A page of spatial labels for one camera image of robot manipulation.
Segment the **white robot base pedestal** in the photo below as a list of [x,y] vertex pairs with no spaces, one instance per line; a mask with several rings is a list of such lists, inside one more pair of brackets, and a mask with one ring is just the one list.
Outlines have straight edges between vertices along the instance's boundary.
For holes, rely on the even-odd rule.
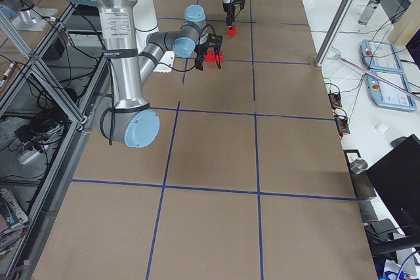
[[[153,0],[137,0],[133,8],[134,25],[136,29],[136,45],[138,53],[146,47],[146,38],[149,34],[159,31]],[[173,51],[167,51],[160,60],[160,64],[153,68],[154,72],[169,73],[175,61]],[[142,82],[146,82],[152,74],[150,71],[141,70]]]

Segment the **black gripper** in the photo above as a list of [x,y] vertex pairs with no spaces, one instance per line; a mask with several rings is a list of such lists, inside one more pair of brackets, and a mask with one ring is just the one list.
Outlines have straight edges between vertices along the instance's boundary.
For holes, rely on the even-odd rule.
[[226,26],[233,28],[236,6],[239,6],[240,10],[243,10],[245,7],[245,0],[227,0],[223,1],[222,5],[224,12],[226,13]]
[[196,57],[195,57],[195,68],[197,70],[203,70],[203,63],[205,56],[209,49],[213,49],[214,61],[218,69],[221,69],[221,46],[223,37],[214,33],[206,33],[203,35],[196,45]]

